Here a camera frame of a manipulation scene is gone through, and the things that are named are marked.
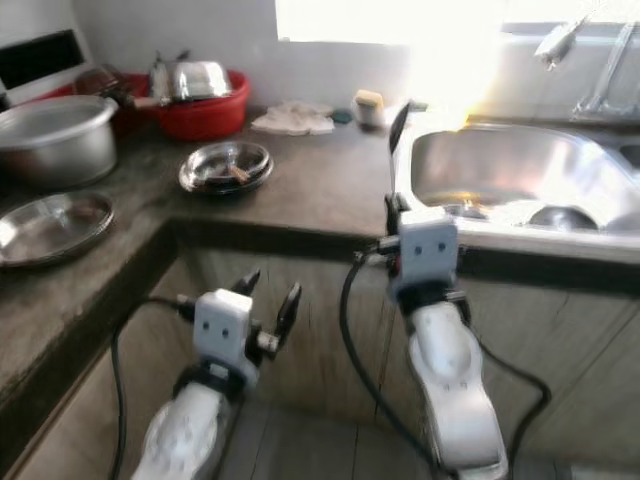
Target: black cable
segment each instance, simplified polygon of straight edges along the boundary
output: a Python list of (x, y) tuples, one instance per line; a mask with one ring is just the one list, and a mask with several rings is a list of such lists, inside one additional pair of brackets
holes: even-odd
[(525, 372), (524, 370), (511, 365), (510, 363), (498, 357), (495, 353), (489, 350), (489, 348), (484, 343), (480, 341), (480, 338), (477, 334), (476, 339), (478, 340), (480, 348), (485, 353), (485, 355), (489, 357), (496, 365), (511, 373), (515, 377), (518, 377), (523, 382), (534, 386), (540, 392), (540, 398), (538, 399), (538, 401), (533, 404), (531, 408), (529, 408), (527, 413), (520, 419), (520, 422), (518, 422), (518, 427), (516, 428), (516, 431), (513, 434), (513, 439), (511, 440), (511, 446), (509, 447), (509, 471), (511, 472), (511, 475), (513, 475), (513, 467), (515, 465), (520, 446), (522, 445), (522, 441), (524, 440), (524, 436), (533, 421), (543, 412), (545, 408), (549, 406), (553, 395), (551, 394), (551, 389), (549, 388), (549, 386), (542, 379), (529, 372)]
[(373, 397), (373, 399), (378, 403), (378, 407), (382, 411), (387, 420), (391, 424), (393, 428), (400, 434), (400, 436), (407, 442), (413, 449), (424, 459), (432, 473), (437, 471), (437, 463), (433, 455), (426, 450), (420, 441), (413, 436), (413, 434), (409, 431), (409, 429), (402, 423), (402, 421), (398, 418), (396, 413), (393, 411), (389, 403), (382, 396), (376, 384), (371, 380), (369, 374), (366, 369), (362, 365), (360, 361), (360, 357), (358, 357), (358, 353), (356, 352), (355, 346), (353, 344), (353, 340), (351, 338), (351, 333), (349, 331), (349, 319), (348, 319), (348, 307), (349, 307), (349, 294), (351, 292), (351, 286), (353, 284), (356, 275), (360, 268), (367, 262), (367, 259), (373, 252), (365, 253), (361, 256), (358, 256), (349, 270), (347, 274), (347, 278), (344, 281), (344, 285), (342, 287), (342, 294), (340, 296), (340, 333), (342, 334), (342, 341), (344, 342), (344, 346), (347, 350), (347, 354), (351, 359), (351, 363), (362, 383), (364, 383), (365, 388), (369, 392), (369, 394)]
[[(129, 319), (142, 305), (154, 303), (156, 305), (163, 305), (169, 307), (172, 310), (179, 310), (182, 307), (182, 303), (167, 300), (166, 298), (148, 297), (138, 302), (127, 315)], [(124, 451), (127, 446), (127, 398), (124, 391), (124, 384), (122, 382), (122, 375), (120, 373), (120, 353), (118, 350), (118, 340), (122, 329), (127, 322), (120, 325), (111, 336), (111, 366), (113, 367), (113, 378), (116, 383), (116, 396), (118, 398), (118, 442), (116, 444), (116, 451), (113, 456), (113, 462), (111, 463), (111, 470), (109, 471), (109, 480), (118, 480), (120, 476), (120, 469), (122, 468), (122, 460), (124, 458)]]

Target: red plastic tub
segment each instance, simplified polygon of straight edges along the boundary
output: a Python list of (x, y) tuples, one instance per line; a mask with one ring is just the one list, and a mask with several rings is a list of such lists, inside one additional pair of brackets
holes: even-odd
[(212, 140), (241, 130), (251, 87), (242, 73), (227, 73), (233, 85), (230, 96), (156, 108), (160, 128), (170, 137), (186, 141)]

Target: floor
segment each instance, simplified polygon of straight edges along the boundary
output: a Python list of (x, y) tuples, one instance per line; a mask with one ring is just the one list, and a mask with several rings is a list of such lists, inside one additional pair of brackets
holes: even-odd
[[(218, 480), (429, 480), (410, 447), (392, 432), (261, 403), (245, 404)], [(523, 460), (514, 480), (640, 480)]]

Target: white cloth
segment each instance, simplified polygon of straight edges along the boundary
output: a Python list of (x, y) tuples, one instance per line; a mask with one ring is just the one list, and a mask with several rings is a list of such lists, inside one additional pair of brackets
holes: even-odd
[(251, 123), (251, 128), (284, 135), (320, 135), (331, 133), (333, 120), (327, 118), (333, 108), (303, 102), (284, 102), (269, 107), (267, 113)]

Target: faucet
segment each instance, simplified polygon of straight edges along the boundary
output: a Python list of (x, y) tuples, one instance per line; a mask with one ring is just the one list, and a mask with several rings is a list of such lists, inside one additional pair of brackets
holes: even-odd
[(627, 22), (620, 29), (620, 33), (618, 34), (613, 48), (611, 49), (611, 53), (609, 54), (607, 65), (600, 74), (600, 78), (598, 79), (593, 92), (580, 100), (573, 110), (575, 120), (588, 120), (594, 116), (597, 117), (600, 115), (628, 117), (638, 112), (638, 107), (636, 105), (631, 107), (613, 107), (607, 101), (611, 81), (620, 66), (620, 60), (622, 59), (622, 55), (629, 44), (629, 40), (633, 35), (635, 27), (636, 22)]
[[(542, 40), (534, 57), (539, 58), (546, 65), (547, 70), (553, 70), (569, 53), (575, 44), (576, 34), (586, 23), (591, 13), (574, 22), (565, 23), (554, 28)], [(611, 82), (618, 70), (620, 60), (635, 31), (635, 27), (636, 22), (627, 22), (622, 26), (595, 88), (574, 107), (572, 120), (611, 120), (611, 117), (628, 118), (640, 113), (637, 105), (613, 107), (607, 101)]]

